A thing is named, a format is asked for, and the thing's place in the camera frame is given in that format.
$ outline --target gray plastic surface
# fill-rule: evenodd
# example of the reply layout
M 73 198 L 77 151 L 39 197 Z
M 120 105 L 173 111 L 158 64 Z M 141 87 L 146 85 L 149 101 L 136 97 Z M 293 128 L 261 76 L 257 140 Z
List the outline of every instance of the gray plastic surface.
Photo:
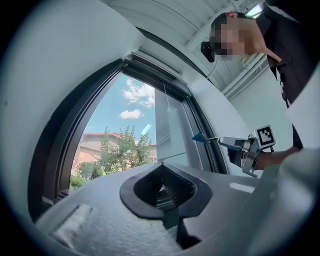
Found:
M 73 245 L 85 255 L 249 255 L 282 247 L 301 228 L 320 188 L 320 149 L 303 149 L 261 179 L 204 172 L 172 164 L 206 182 L 213 196 L 196 217 L 185 218 L 187 233 L 201 240 L 182 250 L 161 220 L 132 214 L 119 196 L 122 183 L 148 169 L 141 166 L 88 182 L 58 202 L 38 221 L 52 234 L 78 205 L 93 208 Z
M 93 208 L 73 241 L 75 251 L 84 255 L 172 255 L 180 246 L 161 220 L 138 218 L 122 203 L 119 190 L 129 177 L 151 165 L 91 180 L 50 208 L 37 222 L 44 233 L 52 234 L 78 206 Z

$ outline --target sky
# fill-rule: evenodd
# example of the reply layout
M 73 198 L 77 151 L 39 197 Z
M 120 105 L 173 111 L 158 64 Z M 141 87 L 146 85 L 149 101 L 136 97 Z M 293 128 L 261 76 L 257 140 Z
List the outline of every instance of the sky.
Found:
M 156 143 L 155 89 L 124 74 L 111 86 L 97 105 L 84 133 L 103 133 L 106 126 L 111 133 L 130 131 L 135 125 L 135 140 L 149 124 L 152 143 Z

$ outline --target window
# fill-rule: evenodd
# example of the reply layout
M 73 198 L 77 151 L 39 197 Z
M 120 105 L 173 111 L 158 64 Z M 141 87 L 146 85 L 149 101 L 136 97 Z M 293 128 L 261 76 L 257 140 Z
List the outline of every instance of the window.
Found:
M 258 18 L 261 14 L 262 9 L 259 4 L 257 4 L 255 7 L 253 7 L 250 11 L 248 11 L 245 15 L 248 17 L 252 17 L 254 19 Z
M 168 161 L 198 167 L 181 101 L 122 74 L 103 96 L 76 148 L 70 189 L 131 168 Z
M 74 88 L 37 142 L 28 179 L 33 221 L 97 177 L 166 161 L 227 174 L 218 145 L 195 142 L 211 126 L 188 86 L 135 54 L 117 59 Z

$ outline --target blue tool tip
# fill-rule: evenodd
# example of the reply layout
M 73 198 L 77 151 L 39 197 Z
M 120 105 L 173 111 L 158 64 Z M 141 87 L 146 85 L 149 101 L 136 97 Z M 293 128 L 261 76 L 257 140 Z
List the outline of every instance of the blue tool tip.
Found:
M 201 142 L 201 143 L 205 143 L 206 142 L 206 139 L 205 137 L 202 135 L 202 132 L 199 131 L 196 135 L 194 135 L 192 137 L 192 139 L 196 142 Z

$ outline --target tree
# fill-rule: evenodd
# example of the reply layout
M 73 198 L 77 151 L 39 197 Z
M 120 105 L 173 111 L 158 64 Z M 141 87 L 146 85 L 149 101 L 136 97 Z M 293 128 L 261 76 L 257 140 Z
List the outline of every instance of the tree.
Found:
M 71 176 L 70 177 L 70 189 L 80 188 L 86 181 L 80 176 Z
M 76 172 L 84 181 L 93 180 L 150 163 L 147 159 L 150 151 L 151 138 L 149 133 L 141 135 L 136 144 L 135 126 L 130 131 L 130 126 L 127 125 L 124 132 L 120 129 L 118 143 L 114 143 L 110 140 L 110 131 L 106 127 L 101 141 L 99 157 L 92 155 L 95 161 L 80 163 L 76 167 Z
M 95 167 L 94 162 L 82 162 L 76 167 L 77 174 L 86 181 L 91 180 L 91 175 Z

